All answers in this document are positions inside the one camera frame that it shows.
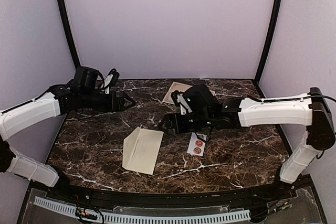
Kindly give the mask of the cream paper envelope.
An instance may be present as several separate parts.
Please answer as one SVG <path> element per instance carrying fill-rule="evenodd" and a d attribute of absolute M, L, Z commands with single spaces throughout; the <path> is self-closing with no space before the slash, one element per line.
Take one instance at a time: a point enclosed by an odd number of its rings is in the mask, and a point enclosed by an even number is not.
<path fill-rule="evenodd" d="M 122 167 L 152 175 L 164 132 L 137 127 L 123 140 Z"/>

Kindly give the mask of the beige lined letter sheet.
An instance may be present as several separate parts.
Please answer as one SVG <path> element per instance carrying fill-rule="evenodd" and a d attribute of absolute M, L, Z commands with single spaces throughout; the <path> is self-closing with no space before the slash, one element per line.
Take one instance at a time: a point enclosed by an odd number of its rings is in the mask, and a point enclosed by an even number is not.
<path fill-rule="evenodd" d="M 215 92 L 211 91 L 205 84 L 188 85 L 178 82 L 173 82 L 165 95 L 163 101 L 171 104 L 177 103 L 182 97 L 188 104 L 212 104 L 217 103 Z"/>

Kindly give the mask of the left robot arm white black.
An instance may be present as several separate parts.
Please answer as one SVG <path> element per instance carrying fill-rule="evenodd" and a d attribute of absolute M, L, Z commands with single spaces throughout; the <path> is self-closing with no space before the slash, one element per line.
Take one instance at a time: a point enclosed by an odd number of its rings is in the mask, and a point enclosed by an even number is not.
<path fill-rule="evenodd" d="M 125 92 L 116 93 L 120 74 L 111 69 L 106 77 L 99 70 L 80 66 L 67 84 L 49 87 L 40 96 L 1 111 L 1 172 L 33 180 L 49 188 L 63 201 L 74 197 L 74 189 L 57 168 L 43 164 L 11 147 L 8 140 L 22 130 L 46 119 L 80 109 L 120 112 L 135 106 Z"/>

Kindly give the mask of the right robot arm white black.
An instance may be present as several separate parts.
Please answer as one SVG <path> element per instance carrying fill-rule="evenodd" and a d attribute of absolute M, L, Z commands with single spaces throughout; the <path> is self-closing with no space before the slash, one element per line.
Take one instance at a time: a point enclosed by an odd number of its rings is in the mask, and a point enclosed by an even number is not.
<path fill-rule="evenodd" d="M 279 180 L 268 188 L 273 200 L 288 191 L 311 162 L 335 144 L 335 131 L 328 96 L 313 87 L 308 93 L 284 98 L 234 98 L 219 102 L 204 84 L 185 92 L 174 91 L 179 113 L 166 114 L 159 129 L 168 134 L 198 133 L 203 129 L 240 129 L 255 125 L 297 124 L 306 132 L 298 147 L 279 169 Z"/>

